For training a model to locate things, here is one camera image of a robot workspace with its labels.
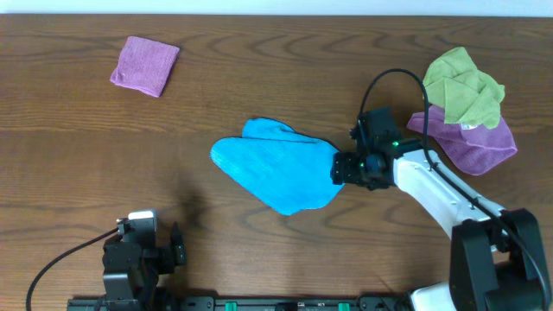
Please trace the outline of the blue microfiber cloth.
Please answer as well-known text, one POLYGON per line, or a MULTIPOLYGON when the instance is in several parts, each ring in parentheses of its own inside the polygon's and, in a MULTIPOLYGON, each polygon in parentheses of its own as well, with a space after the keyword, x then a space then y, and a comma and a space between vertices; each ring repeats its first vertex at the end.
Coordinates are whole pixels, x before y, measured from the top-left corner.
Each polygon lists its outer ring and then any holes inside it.
POLYGON ((250 119, 241 136, 218 140, 213 162, 276 212, 290 216, 327 206, 343 188, 331 178, 338 150, 280 121, 250 119))

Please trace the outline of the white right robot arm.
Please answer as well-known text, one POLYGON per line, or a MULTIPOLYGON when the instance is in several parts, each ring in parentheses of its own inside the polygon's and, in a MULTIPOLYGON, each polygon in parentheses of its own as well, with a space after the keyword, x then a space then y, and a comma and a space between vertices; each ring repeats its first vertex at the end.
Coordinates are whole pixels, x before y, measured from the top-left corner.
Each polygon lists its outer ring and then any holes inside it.
POLYGON ((552 294, 537 218, 474 191, 418 139, 404 139, 387 109, 359 115, 354 152, 334 155, 336 185, 397 187, 448 235, 449 277, 416 289, 409 310, 546 310, 552 294))

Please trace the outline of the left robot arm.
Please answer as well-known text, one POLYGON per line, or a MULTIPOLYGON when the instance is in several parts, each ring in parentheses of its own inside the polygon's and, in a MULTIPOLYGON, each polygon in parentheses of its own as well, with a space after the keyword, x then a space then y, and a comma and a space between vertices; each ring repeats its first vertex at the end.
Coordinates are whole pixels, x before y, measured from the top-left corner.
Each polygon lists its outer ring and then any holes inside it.
POLYGON ((156 224, 152 219, 122 219, 118 235, 108 239, 102 262, 105 295, 96 300, 95 311, 175 311, 181 302, 165 288, 159 277, 170 275, 186 263, 183 236, 172 225, 169 243, 156 244, 156 224))

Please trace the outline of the crumpled purple cloth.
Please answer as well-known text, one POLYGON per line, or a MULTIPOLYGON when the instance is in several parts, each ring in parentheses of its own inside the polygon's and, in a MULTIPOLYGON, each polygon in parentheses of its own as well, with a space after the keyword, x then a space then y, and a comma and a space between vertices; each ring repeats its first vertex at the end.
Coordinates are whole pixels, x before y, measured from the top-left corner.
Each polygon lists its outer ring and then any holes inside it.
POLYGON ((501 117, 493 129, 465 124, 445 124, 445 111, 429 107, 428 135, 442 147, 463 173, 483 175, 518 152, 512 132, 501 117))

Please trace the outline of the green microfiber cloth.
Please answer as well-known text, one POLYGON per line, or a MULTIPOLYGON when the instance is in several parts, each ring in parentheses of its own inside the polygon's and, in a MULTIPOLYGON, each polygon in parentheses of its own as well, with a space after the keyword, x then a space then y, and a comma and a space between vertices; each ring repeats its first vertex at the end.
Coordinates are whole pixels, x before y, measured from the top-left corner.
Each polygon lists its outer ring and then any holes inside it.
POLYGON ((499 126, 505 87, 482 72, 463 47, 453 48, 435 59, 423 84, 429 102, 444 110, 445 124, 468 127, 499 126))

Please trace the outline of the folded purple cloth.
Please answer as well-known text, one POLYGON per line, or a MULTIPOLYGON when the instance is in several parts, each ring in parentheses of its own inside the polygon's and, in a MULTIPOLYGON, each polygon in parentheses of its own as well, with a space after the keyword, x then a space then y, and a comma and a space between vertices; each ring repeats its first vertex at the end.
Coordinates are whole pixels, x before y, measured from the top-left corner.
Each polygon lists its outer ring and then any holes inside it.
POLYGON ((179 52, 176 46, 129 36, 110 82, 159 98, 179 52))

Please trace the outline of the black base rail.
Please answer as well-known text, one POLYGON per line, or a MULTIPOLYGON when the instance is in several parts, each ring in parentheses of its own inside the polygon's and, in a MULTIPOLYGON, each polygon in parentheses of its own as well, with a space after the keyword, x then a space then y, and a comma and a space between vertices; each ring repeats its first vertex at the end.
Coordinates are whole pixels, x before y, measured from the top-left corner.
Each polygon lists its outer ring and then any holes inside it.
POLYGON ((411 311, 408 298, 362 296, 357 299, 213 298, 189 296, 160 298, 147 306, 137 301, 71 299, 67 311, 148 310, 148 311, 411 311))

